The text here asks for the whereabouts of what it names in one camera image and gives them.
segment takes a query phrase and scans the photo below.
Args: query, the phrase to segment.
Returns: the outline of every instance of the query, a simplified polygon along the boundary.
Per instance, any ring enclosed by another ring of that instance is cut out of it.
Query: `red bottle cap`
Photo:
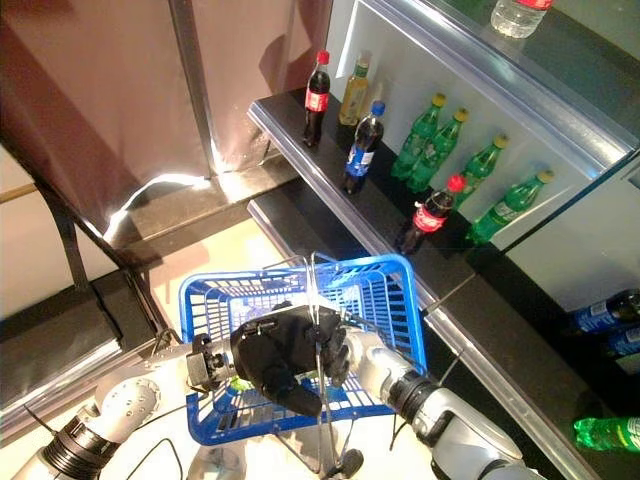
[[[467,181],[462,175],[451,175],[451,177],[449,177],[449,181],[447,182],[447,188],[452,192],[461,192],[466,184]]]
[[[328,65],[329,64],[329,52],[326,50],[320,50],[316,55],[316,61],[320,65]]]

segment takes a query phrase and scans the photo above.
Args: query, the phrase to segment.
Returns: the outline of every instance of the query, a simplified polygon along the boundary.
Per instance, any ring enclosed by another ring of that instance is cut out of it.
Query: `yellow bottle cap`
[[[431,103],[436,107],[442,107],[445,103],[447,103],[447,96],[444,93],[436,93],[431,98]]]
[[[493,139],[493,144],[498,148],[504,148],[509,144],[509,137],[507,137],[504,133],[496,135]]]
[[[553,172],[551,170],[543,170],[536,175],[542,183],[551,183],[553,181]]]
[[[469,111],[466,108],[459,108],[458,111],[453,114],[453,118],[460,123],[466,122],[469,118]]]

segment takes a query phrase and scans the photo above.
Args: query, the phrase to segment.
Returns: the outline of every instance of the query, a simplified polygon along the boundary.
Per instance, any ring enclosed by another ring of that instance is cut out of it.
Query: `blue shopping basket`
[[[375,324],[388,347],[411,359],[426,372],[426,358],[413,271],[400,255],[390,254],[314,265],[320,296],[332,305]],[[212,341],[231,335],[244,322],[270,312],[285,300],[308,302],[308,267],[271,268],[233,273],[205,273],[187,278],[180,288],[182,338],[199,333]],[[317,379],[303,385],[317,389]],[[355,376],[342,388],[327,387],[332,420],[386,415],[391,409],[370,397]],[[236,391],[230,382],[213,401],[187,396],[191,436],[202,445],[314,425],[316,419],[271,403],[256,390]]]

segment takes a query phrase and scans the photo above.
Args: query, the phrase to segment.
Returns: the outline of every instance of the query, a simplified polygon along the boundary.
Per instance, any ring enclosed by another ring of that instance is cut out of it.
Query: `plastic bottle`
[[[611,358],[626,357],[640,352],[640,327],[616,332],[607,338],[604,353]]]
[[[579,447],[640,452],[640,417],[584,418],[573,428]]]
[[[425,145],[438,129],[440,110],[446,102],[447,97],[442,93],[436,93],[431,99],[431,107],[413,122],[411,133],[402,145],[400,155],[391,169],[392,176],[400,180],[411,176],[413,166],[420,158]]]
[[[496,168],[496,163],[500,157],[502,149],[509,143],[506,135],[497,135],[493,139],[493,143],[479,153],[476,153],[467,165],[464,167],[461,175],[464,177],[466,184],[464,190],[456,195],[456,205],[454,209],[458,209],[462,202],[475,192],[476,188],[487,178]]]
[[[307,147],[313,147],[322,135],[322,119],[329,106],[329,88],[331,81],[327,73],[329,52],[320,50],[316,56],[316,68],[307,83],[307,94],[304,100],[305,128],[303,141]]]
[[[553,0],[498,0],[491,13],[491,25],[513,38],[527,38],[551,8]]]
[[[451,154],[456,144],[462,124],[469,118],[469,112],[458,109],[453,118],[427,143],[420,159],[413,166],[407,187],[412,192],[423,192],[429,186],[431,178],[440,169],[442,163]]]
[[[369,165],[384,133],[384,126],[380,120],[383,114],[384,103],[373,102],[371,113],[364,117],[356,128],[355,139],[349,152],[342,186],[349,195],[353,195],[362,189],[365,175],[369,171]]]
[[[418,209],[413,219],[407,222],[396,239],[395,247],[398,252],[411,255],[420,248],[425,235],[442,227],[451,213],[456,194],[462,191],[464,184],[462,175],[452,175],[446,190],[433,192],[424,205],[416,203]]]
[[[640,289],[637,288],[573,312],[569,333],[600,333],[636,323],[640,323]]]
[[[338,120],[342,125],[356,125],[358,123],[360,108],[369,86],[367,72],[369,71],[370,56],[371,54],[367,51],[360,53],[353,75],[347,80],[342,107],[338,114]]]
[[[553,172],[545,170],[531,180],[511,187],[502,200],[471,225],[467,239],[476,245],[487,243],[495,233],[531,207],[542,187],[552,180]]]

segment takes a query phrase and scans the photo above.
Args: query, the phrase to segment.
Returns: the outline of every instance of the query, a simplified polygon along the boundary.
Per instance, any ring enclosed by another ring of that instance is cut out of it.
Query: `sprite bottle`
[[[640,453],[640,417],[583,418],[573,428],[579,447]]]
[[[400,180],[411,176],[413,166],[420,158],[425,145],[438,129],[438,116],[446,101],[447,97],[442,93],[436,93],[431,99],[431,107],[413,122],[411,133],[402,145],[400,155],[391,169],[392,176]]]
[[[433,139],[427,143],[422,156],[413,166],[411,178],[407,181],[409,190],[417,193],[427,189],[431,178],[458,143],[460,129],[467,118],[469,118],[469,112],[464,108],[458,109],[449,123],[438,130]]]
[[[553,172],[545,170],[528,182],[511,187],[502,200],[474,222],[467,234],[467,239],[476,245],[487,243],[496,232],[531,207],[542,187],[552,180]]]
[[[478,188],[485,178],[491,175],[493,169],[496,168],[500,152],[507,146],[507,143],[509,143],[509,139],[506,135],[497,135],[491,145],[471,157],[462,171],[466,183],[464,190],[456,196],[454,210],[460,208],[462,202],[469,198],[469,195]]]

